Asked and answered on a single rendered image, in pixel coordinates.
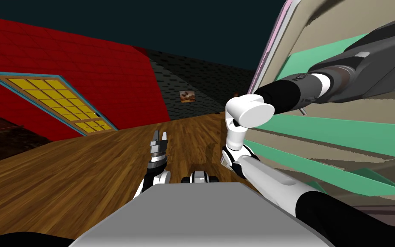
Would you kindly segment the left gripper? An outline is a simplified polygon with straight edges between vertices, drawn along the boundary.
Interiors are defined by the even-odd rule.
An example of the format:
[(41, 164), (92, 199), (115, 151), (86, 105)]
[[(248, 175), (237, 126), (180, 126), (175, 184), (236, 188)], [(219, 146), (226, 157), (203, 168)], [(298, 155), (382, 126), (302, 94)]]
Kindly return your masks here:
[(150, 143), (151, 160), (149, 161), (149, 168), (160, 167), (167, 162), (165, 155), (167, 144), (167, 133), (163, 132), (162, 138), (159, 140), (159, 130), (155, 130)]

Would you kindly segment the beige and green door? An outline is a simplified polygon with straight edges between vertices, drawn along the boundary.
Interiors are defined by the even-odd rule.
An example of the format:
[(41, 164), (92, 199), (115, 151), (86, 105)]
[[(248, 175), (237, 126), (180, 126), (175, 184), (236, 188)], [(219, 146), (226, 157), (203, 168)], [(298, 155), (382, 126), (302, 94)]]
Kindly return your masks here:
[[(308, 72), (393, 21), (395, 0), (286, 0), (249, 90)], [(395, 89), (276, 115), (245, 143), (347, 204), (395, 206)]]

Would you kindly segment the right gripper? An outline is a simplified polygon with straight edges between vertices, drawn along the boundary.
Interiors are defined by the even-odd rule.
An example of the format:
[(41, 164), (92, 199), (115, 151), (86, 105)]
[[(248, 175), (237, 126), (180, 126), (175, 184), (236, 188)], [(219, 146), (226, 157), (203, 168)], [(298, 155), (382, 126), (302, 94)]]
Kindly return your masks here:
[(395, 21), (368, 33), (344, 51), (352, 55), (355, 74), (343, 91), (345, 99), (361, 99), (395, 90)]

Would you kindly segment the yellow window with blue frame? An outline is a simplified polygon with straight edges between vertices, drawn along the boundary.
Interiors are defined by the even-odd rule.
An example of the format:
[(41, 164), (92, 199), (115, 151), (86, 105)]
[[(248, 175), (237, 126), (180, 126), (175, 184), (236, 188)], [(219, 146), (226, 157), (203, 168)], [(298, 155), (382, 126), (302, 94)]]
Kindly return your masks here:
[(0, 85), (82, 136), (118, 130), (61, 75), (0, 72)]

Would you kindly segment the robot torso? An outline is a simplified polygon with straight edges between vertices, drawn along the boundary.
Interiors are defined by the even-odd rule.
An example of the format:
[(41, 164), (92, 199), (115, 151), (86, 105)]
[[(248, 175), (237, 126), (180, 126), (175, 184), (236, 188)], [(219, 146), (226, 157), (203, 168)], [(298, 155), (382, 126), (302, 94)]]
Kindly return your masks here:
[(240, 182), (155, 185), (70, 247), (335, 247)]

